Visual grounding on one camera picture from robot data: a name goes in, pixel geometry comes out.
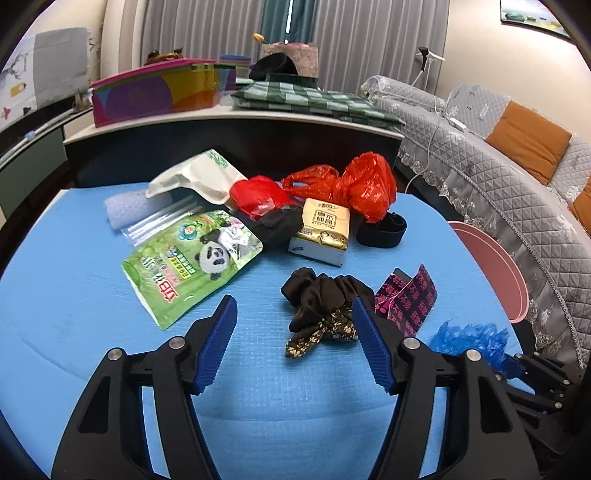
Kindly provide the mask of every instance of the green snack bag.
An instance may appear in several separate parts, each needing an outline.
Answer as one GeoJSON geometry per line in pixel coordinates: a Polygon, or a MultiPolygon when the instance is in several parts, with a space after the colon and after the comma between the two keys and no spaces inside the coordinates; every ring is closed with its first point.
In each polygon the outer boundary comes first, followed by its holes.
{"type": "Polygon", "coordinates": [[[216,210],[156,233],[122,266],[142,305],[166,330],[261,250],[261,241],[241,221],[216,210]]]}

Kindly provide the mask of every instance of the plastic container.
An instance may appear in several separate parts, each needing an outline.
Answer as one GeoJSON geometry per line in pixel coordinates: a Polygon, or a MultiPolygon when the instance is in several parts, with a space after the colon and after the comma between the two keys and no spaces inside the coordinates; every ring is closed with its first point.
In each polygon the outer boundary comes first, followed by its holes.
{"type": "Polygon", "coordinates": [[[219,63],[236,67],[237,78],[248,78],[251,72],[252,58],[244,55],[220,55],[219,63]]]}
{"type": "Polygon", "coordinates": [[[95,125],[211,108],[236,90],[236,68],[214,60],[178,59],[146,65],[92,85],[95,125]]]}
{"type": "Polygon", "coordinates": [[[527,315],[530,296],[519,268],[491,236],[463,222],[448,222],[491,284],[511,323],[527,315]]]}

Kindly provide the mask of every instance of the wall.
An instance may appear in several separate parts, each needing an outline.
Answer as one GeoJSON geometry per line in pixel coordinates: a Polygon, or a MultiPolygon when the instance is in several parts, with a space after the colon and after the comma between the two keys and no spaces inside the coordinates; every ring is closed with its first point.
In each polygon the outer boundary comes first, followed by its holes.
{"type": "Polygon", "coordinates": [[[141,58],[141,44],[147,5],[148,0],[107,2],[100,55],[101,78],[144,64],[141,58]]]}
{"type": "Polygon", "coordinates": [[[501,24],[499,0],[450,0],[436,94],[477,83],[537,108],[591,141],[591,71],[577,47],[547,33],[501,24]]]}
{"type": "Polygon", "coordinates": [[[96,80],[100,74],[100,41],[106,4],[107,0],[56,0],[37,17],[25,36],[59,28],[89,28],[94,44],[90,78],[96,80]]]}
{"type": "Polygon", "coordinates": [[[95,118],[92,112],[85,113],[64,125],[64,140],[76,135],[86,127],[95,124],[95,118]]]}

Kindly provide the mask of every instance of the orange cushion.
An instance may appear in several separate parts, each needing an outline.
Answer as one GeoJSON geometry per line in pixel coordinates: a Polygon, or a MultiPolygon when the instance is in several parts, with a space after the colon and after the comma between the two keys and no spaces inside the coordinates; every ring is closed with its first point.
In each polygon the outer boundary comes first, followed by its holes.
{"type": "Polygon", "coordinates": [[[587,233],[591,233],[591,182],[587,183],[569,209],[587,233]]]}
{"type": "Polygon", "coordinates": [[[541,115],[509,102],[486,142],[548,185],[571,136],[541,115]]]}

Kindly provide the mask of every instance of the framed picture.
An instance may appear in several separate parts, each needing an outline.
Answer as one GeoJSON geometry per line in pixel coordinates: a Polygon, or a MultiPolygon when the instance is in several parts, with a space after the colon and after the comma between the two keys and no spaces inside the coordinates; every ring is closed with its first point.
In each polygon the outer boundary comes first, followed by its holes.
{"type": "Polygon", "coordinates": [[[501,22],[535,28],[570,40],[554,14],[539,0],[501,0],[501,22]]]}

